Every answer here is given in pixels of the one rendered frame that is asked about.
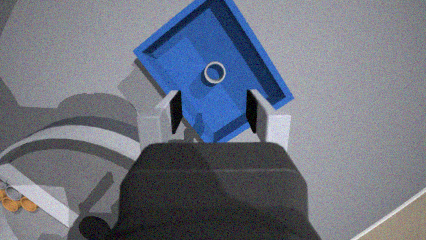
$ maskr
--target small ring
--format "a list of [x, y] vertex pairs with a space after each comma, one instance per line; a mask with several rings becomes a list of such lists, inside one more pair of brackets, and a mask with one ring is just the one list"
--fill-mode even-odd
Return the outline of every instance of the small ring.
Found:
[[[209, 75], [207, 74], [207, 69], [208, 69], [209, 67], [213, 66], [213, 65], [217, 65], [217, 66], [219, 66], [219, 67], [221, 67], [221, 68], [222, 68], [223, 75], [222, 75], [219, 79], [212, 79], [212, 78], [210, 78], [210, 77], [209, 77]], [[204, 68], [204, 77], [206, 78], [206, 80], [207, 80], [209, 83], [218, 84], [218, 83], [222, 82], [222, 81], [223, 81], [223, 79], [225, 79], [225, 76], [226, 76], [226, 70], [225, 70], [225, 67], [224, 67], [224, 66], [223, 66], [223, 64], [222, 64], [222, 63], [220, 63], [220, 62], [217, 62], [217, 61], [210, 62], [209, 64], [207, 64], [206, 68]]]

